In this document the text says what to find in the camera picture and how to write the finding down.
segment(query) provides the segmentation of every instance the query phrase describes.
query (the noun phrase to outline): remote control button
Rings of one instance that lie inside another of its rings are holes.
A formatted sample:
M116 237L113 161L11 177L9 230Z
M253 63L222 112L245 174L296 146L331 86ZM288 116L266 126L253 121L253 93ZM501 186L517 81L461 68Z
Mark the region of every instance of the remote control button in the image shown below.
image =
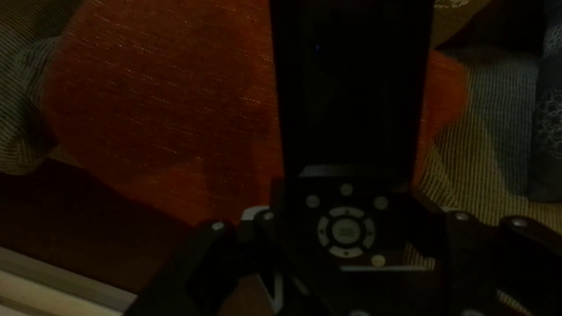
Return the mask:
M318 240L322 246L329 246L331 244L331 239L329 239L329 225L331 225L331 219L327 216L322 216L320 221L318 221Z
M339 186L339 193L343 197L352 197L353 195L353 186L350 183L345 183L345 184Z
M350 218L338 219L332 225L332 237L345 246L357 244L362 237L362 226Z
M320 197L318 195L310 195L306 197L306 205L310 209L318 209L320 207Z
M364 248L369 249L375 244L375 232L366 232Z
M375 255L375 256L371 258L371 265L373 265L373 267L385 267L385 265L387 265L387 256L383 256L383 255Z
M368 219L364 221L364 226L366 226L366 232L368 232L368 233L369 233L369 232L375 233L375 221L373 221L373 218L368 218Z
M387 197L376 197L376 198L373 200L373 207L375 207L376 211L387 211L387 209L390 207L390 200L389 200Z
M346 248L338 248L338 246L332 246L331 253L339 258L357 258L357 256L364 255L364 251L360 248L346 249Z
M366 212L355 207L336 207L331 211L332 218L343 218L343 216L353 216L353 218L364 218Z

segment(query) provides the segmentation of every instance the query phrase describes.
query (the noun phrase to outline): round button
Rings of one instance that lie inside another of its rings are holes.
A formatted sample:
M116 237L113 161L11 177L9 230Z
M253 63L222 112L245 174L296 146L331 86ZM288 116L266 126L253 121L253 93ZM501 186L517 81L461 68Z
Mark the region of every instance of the round button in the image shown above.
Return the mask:
M339 193L343 197L352 197L353 195L353 186L350 183L345 183L345 184L339 186Z
M385 258L383 255L375 255L375 256L371 258L371 265L373 265L373 267L385 267L385 265L387 265L387 258Z
M390 205L390 200L387 197L376 197L373 200L373 207L378 211L385 211L385 209L389 209L389 205Z
M306 205L310 209L318 209L320 207L320 197L318 195L310 195L306 197Z
M332 237L339 244L355 244L362 237L362 226L355 219L350 219L350 218L338 219L332 225Z

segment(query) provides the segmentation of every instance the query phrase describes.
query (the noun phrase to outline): pillow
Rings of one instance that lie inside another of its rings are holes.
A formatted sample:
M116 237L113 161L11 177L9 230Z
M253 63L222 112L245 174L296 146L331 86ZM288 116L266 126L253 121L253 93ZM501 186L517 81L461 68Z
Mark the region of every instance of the pillow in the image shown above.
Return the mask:
M562 0L547 0L545 58L538 79L529 198L562 200Z
M58 35L81 0L0 0L0 172L34 172L55 140L37 100Z

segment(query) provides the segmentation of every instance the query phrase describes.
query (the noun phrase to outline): orange cushion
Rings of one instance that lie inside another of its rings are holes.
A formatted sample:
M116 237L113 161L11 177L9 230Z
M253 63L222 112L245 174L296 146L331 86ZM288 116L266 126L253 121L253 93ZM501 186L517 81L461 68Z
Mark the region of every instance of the orange cushion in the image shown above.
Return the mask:
M445 56L434 63L459 68ZM427 104L461 109L466 84L450 82L431 79ZM281 176L267 2L87 0L50 65L43 105L95 177L187 223L236 221L267 204ZM450 119L425 116L436 121L424 137Z
M415 184L425 172L425 154L431 142L452 123L455 123L469 102L468 68L459 61L432 51L427 61L425 98L418 135L418 158Z

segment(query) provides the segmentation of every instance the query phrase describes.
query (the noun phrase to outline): directional pad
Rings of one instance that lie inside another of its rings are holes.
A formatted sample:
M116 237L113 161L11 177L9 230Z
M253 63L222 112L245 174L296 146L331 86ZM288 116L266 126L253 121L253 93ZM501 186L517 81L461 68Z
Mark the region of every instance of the directional pad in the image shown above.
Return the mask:
M357 207L334 207L322 216L317 226L318 240L334 256L357 258L376 242L376 225L366 211Z

